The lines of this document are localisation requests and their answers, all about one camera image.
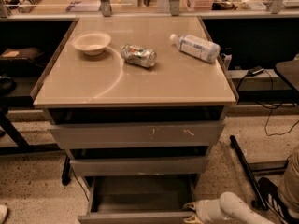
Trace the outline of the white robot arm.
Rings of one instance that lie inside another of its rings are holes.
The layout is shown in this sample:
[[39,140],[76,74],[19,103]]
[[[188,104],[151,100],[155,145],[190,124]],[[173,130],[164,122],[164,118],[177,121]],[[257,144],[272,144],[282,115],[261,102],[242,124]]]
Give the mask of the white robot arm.
[[186,203],[184,208],[193,210],[193,214],[184,219],[185,224],[221,224],[233,219],[243,224],[274,224],[252,211],[232,192],[223,192],[219,199]]

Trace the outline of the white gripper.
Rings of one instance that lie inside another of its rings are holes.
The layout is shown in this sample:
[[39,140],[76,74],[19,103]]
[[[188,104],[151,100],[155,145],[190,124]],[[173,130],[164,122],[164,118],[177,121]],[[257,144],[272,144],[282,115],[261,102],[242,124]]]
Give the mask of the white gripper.
[[183,219],[185,224],[213,224],[222,218],[218,199],[186,203],[183,208],[196,210],[196,215]]

